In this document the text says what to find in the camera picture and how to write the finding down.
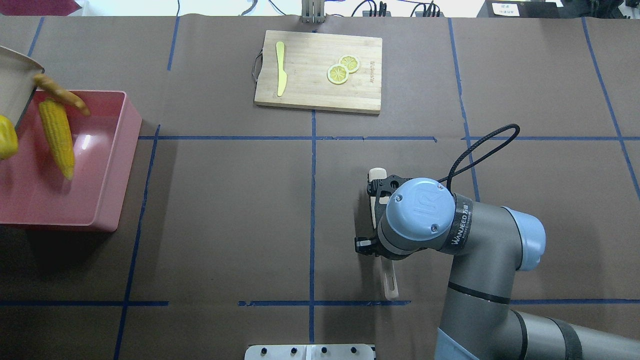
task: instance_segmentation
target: cutting board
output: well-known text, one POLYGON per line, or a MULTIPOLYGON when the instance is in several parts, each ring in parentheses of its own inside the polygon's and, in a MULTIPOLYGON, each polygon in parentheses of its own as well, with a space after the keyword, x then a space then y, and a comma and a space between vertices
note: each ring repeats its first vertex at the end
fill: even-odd
POLYGON ((266 106, 379 114, 382 93, 382 39, 268 30, 262 48, 262 69, 255 103, 266 106), (285 44, 287 86, 278 90, 276 43, 285 44), (327 70, 341 56, 355 55, 360 68, 334 85, 327 70))

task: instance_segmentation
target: dark pink object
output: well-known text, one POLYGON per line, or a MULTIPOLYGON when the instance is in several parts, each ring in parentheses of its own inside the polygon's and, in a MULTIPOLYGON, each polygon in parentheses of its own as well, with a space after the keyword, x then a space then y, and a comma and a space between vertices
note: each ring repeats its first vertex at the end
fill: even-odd
POLYGON ((37 91, 18 133, 18 153, 0 161, 0 224, 26 229, 115 231, 142 118, 124 92, 74 91, 90 117, 67 107, 74 178, 66 180, 44 136, 37 91))
POLYGON ((0 0, 4 15, 67 16, 80 9, 74 0, 0 0))

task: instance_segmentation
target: gray robotic arm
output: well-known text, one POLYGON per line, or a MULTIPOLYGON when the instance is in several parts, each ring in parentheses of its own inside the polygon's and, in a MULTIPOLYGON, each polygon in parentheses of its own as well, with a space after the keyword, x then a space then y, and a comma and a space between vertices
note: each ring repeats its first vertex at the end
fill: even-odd
POLYGON ((537 218, 474 202, 427 178, 392 175, 371 181, 367 192, 376 197, 377 234, 356 238, 356 252, 393 260, 423 249, 454 256, 436 360, 640 359, 640 341, 509 309, 515 272, 535 268, 545 251, 537 218))

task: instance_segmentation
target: label sticker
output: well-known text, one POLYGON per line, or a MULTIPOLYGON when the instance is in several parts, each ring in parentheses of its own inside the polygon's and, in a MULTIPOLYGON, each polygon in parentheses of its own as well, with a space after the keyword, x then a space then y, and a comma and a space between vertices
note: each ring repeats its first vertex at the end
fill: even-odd
POLYGON ((492 3, 493 13, 501 16, 520 16, 517 4, 498 4, 492 3))

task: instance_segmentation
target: lime slice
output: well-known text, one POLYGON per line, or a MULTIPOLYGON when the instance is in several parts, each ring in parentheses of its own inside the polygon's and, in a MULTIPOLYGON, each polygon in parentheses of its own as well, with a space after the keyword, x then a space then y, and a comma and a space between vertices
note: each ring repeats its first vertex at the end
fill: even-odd
POLYGON ((342 56, 338 63, 343 64, 347 69, 349 69, 350 74, 353 74, 360 68, 360 60, 353 55, 342 56))
POLYGON ((344 84, 344 82, 349 79, 349 69, 343 64, 333 64, 329 70, 327 70, 326 77, 332 84, 344 84))

